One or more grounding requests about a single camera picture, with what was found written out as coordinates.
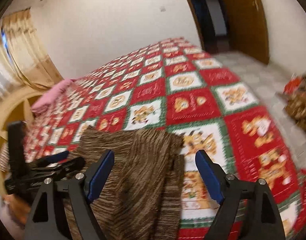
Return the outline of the person's left hand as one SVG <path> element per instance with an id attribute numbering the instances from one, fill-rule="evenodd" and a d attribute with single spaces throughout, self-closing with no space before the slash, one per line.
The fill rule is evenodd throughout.
<path id="1" fill-rule="evenodd" d="M 16 220 L 20 224 L 25 225 L 31 211 L 31 206 L 15 194 L 4 195 L 3 200 L 9 206 Z"/>

